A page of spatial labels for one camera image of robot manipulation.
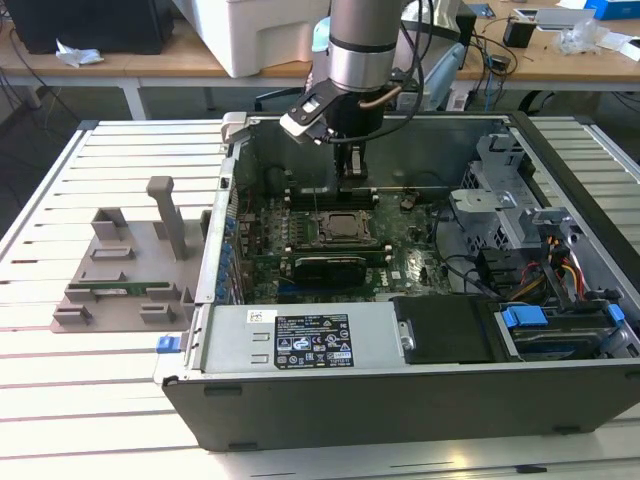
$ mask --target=motherboard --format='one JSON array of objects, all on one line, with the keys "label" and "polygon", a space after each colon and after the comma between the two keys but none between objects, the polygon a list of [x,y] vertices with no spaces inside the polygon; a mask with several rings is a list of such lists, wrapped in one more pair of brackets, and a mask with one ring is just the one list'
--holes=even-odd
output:
[{"label": "motherboard", "polygon": [[429,206],[406,199],[377,194],[366,210],[316,210],[313,202],[306,210],[269,199],[250,211],[247,202],[238,217],[245,301],[366,302],[451,292],[433,250]]}]

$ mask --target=floor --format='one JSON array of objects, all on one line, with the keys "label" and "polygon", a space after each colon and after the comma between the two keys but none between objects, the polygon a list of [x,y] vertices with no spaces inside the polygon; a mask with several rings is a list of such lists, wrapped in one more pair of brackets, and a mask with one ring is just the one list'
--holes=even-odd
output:
[{"label": "floor", "polygon": [[[149,88],[143,91],[154,119],[219,118],[228,111],[252,111],[256,95],[271,89],[219,88],[216,110],[207,111],[202,89]],[[128,120],[129,110],[120,89],[67,88],[59,98],[81,119]],[[517,108],[526,92],[509,92],[496,110]],[[53,95],[40,91],[42,107],[21,107],[0,125],[0,237],[56,160],[77,122]],[[265,110],[282,111],[291,98],[265,103]],[[588,115],[636,161],[640,159],[640,98],[621,104],[612,94],[559,93],[545,102],[542,115]],[[470,110],[482,110],[477,101]]]}]

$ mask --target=white box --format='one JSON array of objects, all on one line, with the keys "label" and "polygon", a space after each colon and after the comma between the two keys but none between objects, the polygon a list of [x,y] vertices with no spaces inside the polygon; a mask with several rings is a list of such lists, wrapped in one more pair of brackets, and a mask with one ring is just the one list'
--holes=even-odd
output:
[{"label": "white box", "polygon": [[330,0],[173,0],[231,77],[311,60]]}]

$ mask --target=blue latch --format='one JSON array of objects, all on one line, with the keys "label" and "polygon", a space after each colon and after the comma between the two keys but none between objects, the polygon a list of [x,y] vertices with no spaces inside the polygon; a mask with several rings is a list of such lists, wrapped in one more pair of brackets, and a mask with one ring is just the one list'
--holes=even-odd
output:
[{"label": "blue latch", "polygon": [[502,312],[502,318],[508,328],[540,327],[549,325],[542,308],[535,305],[514,305]]},{"label": "blue latch", "polygon": [[180,337],[160,337],[156,344],[156,353],[180,353]]},{"label": "blue latch", "polygon": [[609,311],[609,315],[611,315],[613,321],[616,322],[616,325],[621,327],[624,323],[624,312],[622,309],[618,305],[612,303],[607,307],[607,310]]}]

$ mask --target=power supply label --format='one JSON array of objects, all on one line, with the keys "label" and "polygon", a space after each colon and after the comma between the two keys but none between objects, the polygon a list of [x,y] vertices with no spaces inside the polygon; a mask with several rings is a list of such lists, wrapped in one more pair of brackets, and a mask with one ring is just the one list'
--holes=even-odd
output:
[{"label": "power supply label", "polygon": [[276,317],[275,366],[353,367],[348,315]]}]

